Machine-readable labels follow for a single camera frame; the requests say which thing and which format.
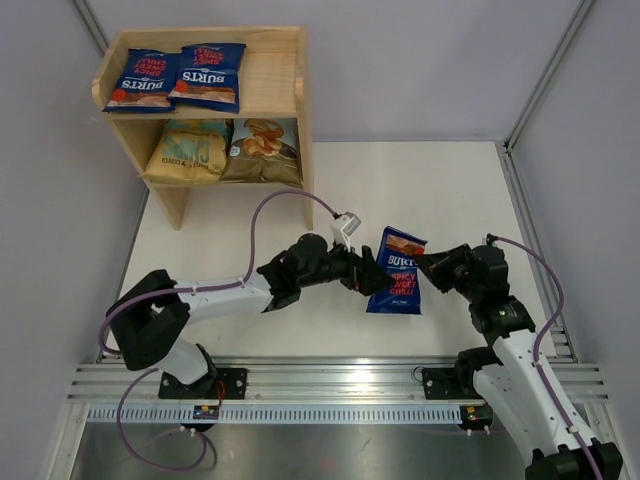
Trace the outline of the blue Burts bag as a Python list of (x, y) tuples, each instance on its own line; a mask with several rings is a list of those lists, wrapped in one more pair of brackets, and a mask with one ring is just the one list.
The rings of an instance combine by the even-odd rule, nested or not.
[(381, 238), (377, 264), (393, 284), (373, 294), (366, 312), (371, 314), (421, 314), (421, 290), (415, 255), (422, 255), (426, 240), (387, 226)]
[(244, 43), (183, 46), (168, 98), (174, 103), (238, 114), (239, 70), (245, 50)]
[(178, 53), (129, 49), (128, 60), (103, 108), (107, 113), (167, 113), (179, 67)]

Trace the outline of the light blue cassava chips bag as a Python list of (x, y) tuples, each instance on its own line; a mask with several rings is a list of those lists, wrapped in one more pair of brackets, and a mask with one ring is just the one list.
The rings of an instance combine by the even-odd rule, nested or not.
[(233, 120), (221, 182), (280, 183), (302, 187), (295, 118)]

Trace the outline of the yellow kettle chips bag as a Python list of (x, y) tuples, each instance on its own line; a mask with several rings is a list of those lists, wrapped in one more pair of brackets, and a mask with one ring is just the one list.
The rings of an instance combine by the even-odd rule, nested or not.
[(232, 133), (231, 120), (168, 120), (140, 177), (186, 187), (217, 184)]

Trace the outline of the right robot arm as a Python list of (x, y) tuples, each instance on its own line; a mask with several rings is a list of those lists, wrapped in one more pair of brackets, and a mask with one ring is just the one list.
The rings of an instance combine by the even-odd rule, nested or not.
[(623, 458), (601, 442), (565, 393), (541, 350), (544, 333), (510, 292), (509, 266), (498, 237), (449, 251), (414, 256), (440, 292), (469, 303), (486, 344), (458, 354), (456, 389), (479, 395), (497, 414), (526, 463), (528, 479), (617, 479)]

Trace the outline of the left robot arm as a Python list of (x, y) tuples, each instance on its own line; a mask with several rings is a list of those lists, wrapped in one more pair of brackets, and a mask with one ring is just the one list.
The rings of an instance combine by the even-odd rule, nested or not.
[(156, 369), (168, 383), (164, 397), (204, 399), (221, 392), (211, 355), (181, 336), (199, 321), (282, 310), (303, 289), (337, 281), (369, 297), (393, 285), (370, 247), (360, 251), (309, 233), (245, 280), (179, 283), (164, 270), (140, 280), (107, 312), (119, 356), (130, 371)]

